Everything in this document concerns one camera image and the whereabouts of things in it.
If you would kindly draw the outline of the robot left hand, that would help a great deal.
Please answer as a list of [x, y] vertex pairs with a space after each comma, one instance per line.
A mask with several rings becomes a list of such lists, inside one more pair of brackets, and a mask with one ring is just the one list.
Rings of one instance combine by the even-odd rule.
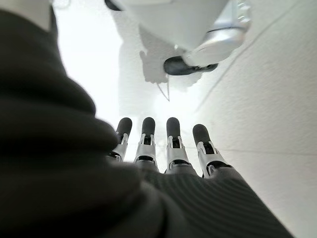
[[57, 37], [50, 1], [1, 1], [1, 237], [291, 237], [224, 162], [201, 178], [110, 159], [116, 133], [68, 77]]

